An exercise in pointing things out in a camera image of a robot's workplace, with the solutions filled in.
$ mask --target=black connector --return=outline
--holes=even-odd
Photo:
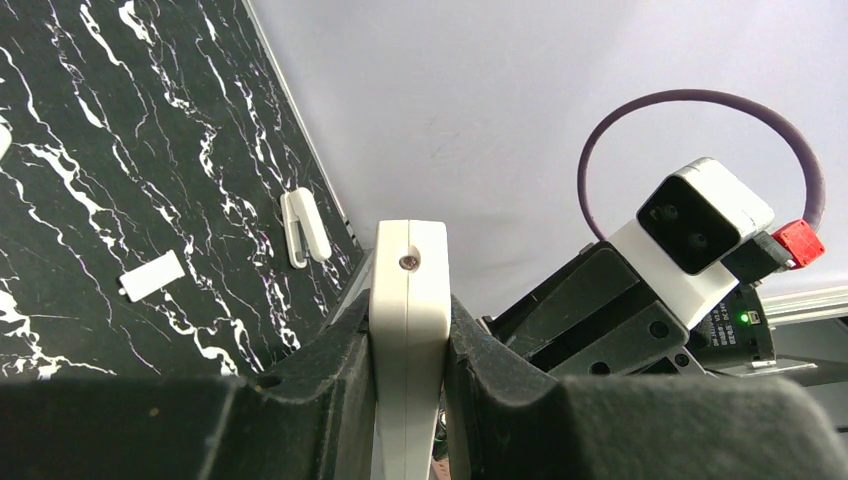
[[[741,284],[758,282],[787,268],[792,254],[771,235],[760,232],[721,260]]]

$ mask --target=marble countertop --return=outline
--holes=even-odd
[[[239,0],[0,1],[0,372],[251,374],[315,337],[362,257]],[[294,270],[278,197],[333,257]],[[118,277],[168,250],[137,303]]]

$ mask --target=camera lens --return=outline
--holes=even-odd
[[[663,207],[660,209],[660,214],[662,215],[663,220],[667,222],[677,220],[677,217],[679,215],[677,212],[677,207],[675,207],[674,205],[663,205]]]
[[[705,237],[702,233],[690,233],[689,245],[695,250],[703,250],[707,248],[707,237]]]

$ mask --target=camera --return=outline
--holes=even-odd
[[[695,275],[771,225],[774,212],[721,163],[701,158],[668,176],[636,218]]]

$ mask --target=bolt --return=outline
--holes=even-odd
[[[665,338],[668,336],[668,325],[663,322],[654,322],[649,328],[651,335],[656,338]]]
[[[680,367],[685,367],[689,365],[689,357],[683,355],[682,353],[678,353],[674,356],[674,363],[676,363]]]
[[[400,264],[400,268],[404,270],[415,270],[418,268],[418,259],[412,255],[400,257],[400,261],[398,263]]]

